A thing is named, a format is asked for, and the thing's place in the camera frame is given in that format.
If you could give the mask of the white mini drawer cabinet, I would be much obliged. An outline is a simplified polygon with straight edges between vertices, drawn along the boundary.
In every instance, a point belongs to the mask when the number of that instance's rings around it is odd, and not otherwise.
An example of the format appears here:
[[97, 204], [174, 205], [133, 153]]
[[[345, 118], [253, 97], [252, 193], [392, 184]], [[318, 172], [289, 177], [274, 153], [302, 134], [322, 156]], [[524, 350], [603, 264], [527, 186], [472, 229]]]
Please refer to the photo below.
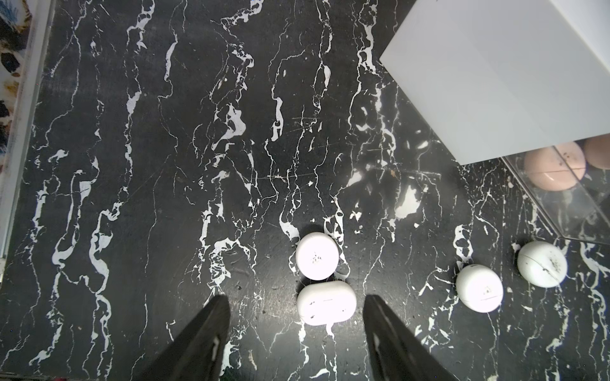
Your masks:
[[381, 63], [460, 164], [609, 131], [607, 1], [417, 1]]

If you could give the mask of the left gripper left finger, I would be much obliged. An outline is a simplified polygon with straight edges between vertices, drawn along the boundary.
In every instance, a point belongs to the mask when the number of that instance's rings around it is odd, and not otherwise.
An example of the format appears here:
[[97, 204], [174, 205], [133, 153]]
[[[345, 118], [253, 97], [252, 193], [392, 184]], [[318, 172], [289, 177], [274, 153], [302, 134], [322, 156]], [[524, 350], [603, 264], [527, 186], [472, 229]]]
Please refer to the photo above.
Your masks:
[[138, 380], [219, 380], [230, 330], [230, 303], [216, 295]]

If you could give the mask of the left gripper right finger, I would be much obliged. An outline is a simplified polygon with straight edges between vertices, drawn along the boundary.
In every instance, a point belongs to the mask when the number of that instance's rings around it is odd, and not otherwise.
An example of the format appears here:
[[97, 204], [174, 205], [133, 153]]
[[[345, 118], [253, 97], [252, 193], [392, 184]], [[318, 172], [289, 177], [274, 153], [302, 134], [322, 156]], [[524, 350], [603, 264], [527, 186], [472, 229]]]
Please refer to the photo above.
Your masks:
[[454, 380], [379, 295], [363, 306], [371, 373], [375, 380]]

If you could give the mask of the pink earphone case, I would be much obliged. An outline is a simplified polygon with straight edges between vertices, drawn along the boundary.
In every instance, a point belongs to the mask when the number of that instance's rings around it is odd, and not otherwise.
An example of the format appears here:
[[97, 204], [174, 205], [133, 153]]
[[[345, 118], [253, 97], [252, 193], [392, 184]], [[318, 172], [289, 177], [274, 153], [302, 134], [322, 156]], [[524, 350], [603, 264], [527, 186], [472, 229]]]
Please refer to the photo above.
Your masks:
[[575, 187], [586, 174], [586, 158], [575, 142], [529, 151], [524, 157], [529, 180], [545, 191], [565, 191]]
[[601, 170], [610, 169], [610, 135], [600, 135], [588, 138], [584, 143], [583, 152], [587, 162]]

